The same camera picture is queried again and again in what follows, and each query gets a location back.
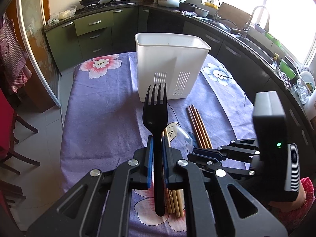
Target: flower print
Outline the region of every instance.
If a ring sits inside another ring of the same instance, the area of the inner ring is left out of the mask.
[[[135,190],[135,192],[142,196],[146,197],[134,206],[135,211],[138,214],[139,220],[149,226],[160,225],[168,220],[170,227],[177,232],[186,231],[186,221],[185,217],[177,217],[175,213],[168,214],[167,209],[165,210],[164,216],[158,216],[155,212],[154,205],[154,182],[152,181],[151,187],[148,191],[144,190]]]
[[[233,79],[232,74],[230,74],[224,65],[221,63],[220,66],[216,66],[212,63],[207,64],[208,67],[204,67],[204,73],[208,74],[215,82],[219,82],[223,86],[228,86],[228,84],[236,84],[236,81]]]
[[[85,61],[81,64],[79,70],[89,71],[89,78],[99,78],[107,73],[108,69],[117,69],[121,66],[122,61],[116,60],[118,54],[101,56]]]

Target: black plastic fork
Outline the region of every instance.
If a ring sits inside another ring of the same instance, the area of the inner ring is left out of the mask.
[[[154,85],[151,94],[151,102],[149,105],[150,86],[147,90],[144,108],[143,108],[143,124],[152,133],[154,137],[154,202],[155,212],[158,216],[165,214],[165,198],[164,198],[164,179],[162,170],[162,132],[168,124],[167,109],[167,83],[163,92],[163,101],[161,104],[161,84],[159,85],[157,103],[155,99]]]

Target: tiled floor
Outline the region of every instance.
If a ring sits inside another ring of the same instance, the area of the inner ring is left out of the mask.
[[[17,169],[21,175],[0,169],[0,179],[20,186],[26,196],[24,201],[12,205],[11,212],[20,230],[27,228],[43,214],[62,195],[60,169],[60,146],[62,140],[62,116],[66,115],[68,99],[73,81],[73,69],[62,72],[60,82],[60,101],[57,106],[36,112],[31,101],[24,101],[16,112],[39,132],[34,134],[16,122],[15,137],[20,141],[14,150],[28,158],[39,161],[39,167],[10,158],[6,164]]]

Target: yellow basket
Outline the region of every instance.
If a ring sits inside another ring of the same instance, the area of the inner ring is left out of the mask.
[[[215,5],[214,3],[205,2],[205,5],[208,6],[208,7],[212,7],[214,9],[216,9],[216,10],[218,9],[218,6]]]

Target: pink flower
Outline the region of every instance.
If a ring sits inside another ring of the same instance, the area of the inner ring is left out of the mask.
[[[149,226],[160,225],[168,220],[170,227],[177,232],[186,231],[185,211],[184,217],[177,217],[175,213],[168,214],[167,209],[164,216],[158,216],[155,212],[154,206],[154,182],[152,181],[151,187],[148,191],[135,190],[135,192],[147,199],[137,202],[134,206],[138,214],[139,220]]]
[[[117,69],[121,66],[122,61],[116,60],[118,54],[101,56],[85,61],[81,64],[79,70],[90,71],[89,78],[99,78],[107,73],[108,69]]]

